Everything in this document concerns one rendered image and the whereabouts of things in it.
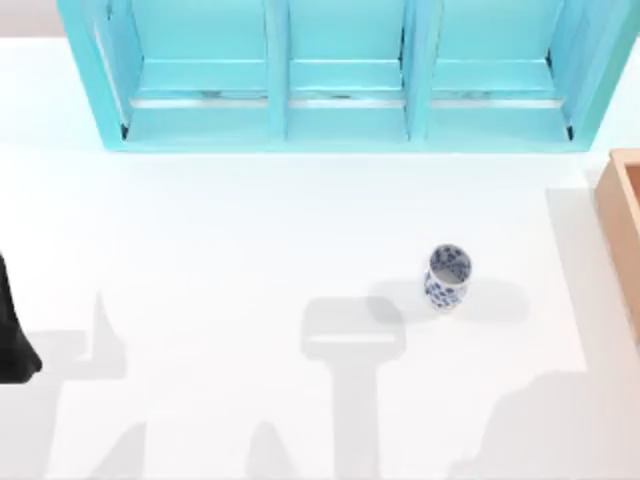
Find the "light blue rack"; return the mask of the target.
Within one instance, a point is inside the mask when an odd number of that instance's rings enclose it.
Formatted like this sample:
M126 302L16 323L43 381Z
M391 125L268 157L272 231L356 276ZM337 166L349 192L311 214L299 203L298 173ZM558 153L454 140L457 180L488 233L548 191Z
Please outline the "light blue rack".
M640 0L56 0L105 148L583 152Z

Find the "blue and white cup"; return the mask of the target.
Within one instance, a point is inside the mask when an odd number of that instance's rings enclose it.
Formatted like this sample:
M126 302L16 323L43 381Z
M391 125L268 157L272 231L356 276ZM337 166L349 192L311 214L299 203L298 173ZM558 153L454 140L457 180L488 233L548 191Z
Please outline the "blue and white cup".
M424 293L434 309L450 311L464 299L473 272L468 253L458 245L438 245L428 259Z

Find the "salmon-coloured shallow box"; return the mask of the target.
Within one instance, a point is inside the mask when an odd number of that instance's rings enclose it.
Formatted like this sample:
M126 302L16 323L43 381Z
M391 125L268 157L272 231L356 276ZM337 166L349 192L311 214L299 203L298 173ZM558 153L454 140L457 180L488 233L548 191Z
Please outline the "salmon-coloured shallow box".
M633 342L640 347L640 148L609 152L596 184L595 201Z

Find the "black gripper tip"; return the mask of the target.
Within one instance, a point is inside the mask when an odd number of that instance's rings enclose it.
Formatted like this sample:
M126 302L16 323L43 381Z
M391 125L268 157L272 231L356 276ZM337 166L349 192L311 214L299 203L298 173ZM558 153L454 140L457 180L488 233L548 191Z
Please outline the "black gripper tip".
M0 254L0 385L24 384L43 363L16 314L4 257Z

